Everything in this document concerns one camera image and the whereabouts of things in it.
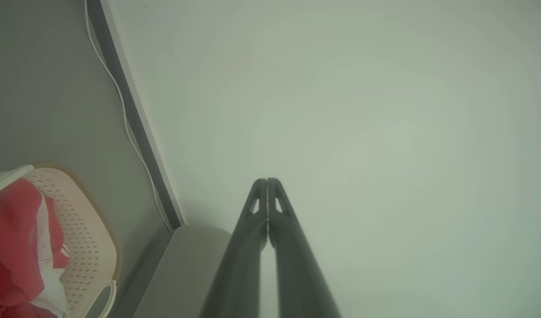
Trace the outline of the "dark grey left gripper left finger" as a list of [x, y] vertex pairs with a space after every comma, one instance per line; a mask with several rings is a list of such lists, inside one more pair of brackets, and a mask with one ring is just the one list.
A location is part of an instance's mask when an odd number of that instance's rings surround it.
[[202, 307], [201, 318], [258, 318], [260, 259], [268, 239], [268, 181], [257, 179]]

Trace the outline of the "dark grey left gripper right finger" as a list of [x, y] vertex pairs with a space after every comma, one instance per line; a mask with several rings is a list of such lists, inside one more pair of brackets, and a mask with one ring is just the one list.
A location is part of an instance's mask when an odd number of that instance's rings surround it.
[[286, 191], [276, 178], [268, 179], [268, 225], [276, 255], [279, 317], [341, 317]]

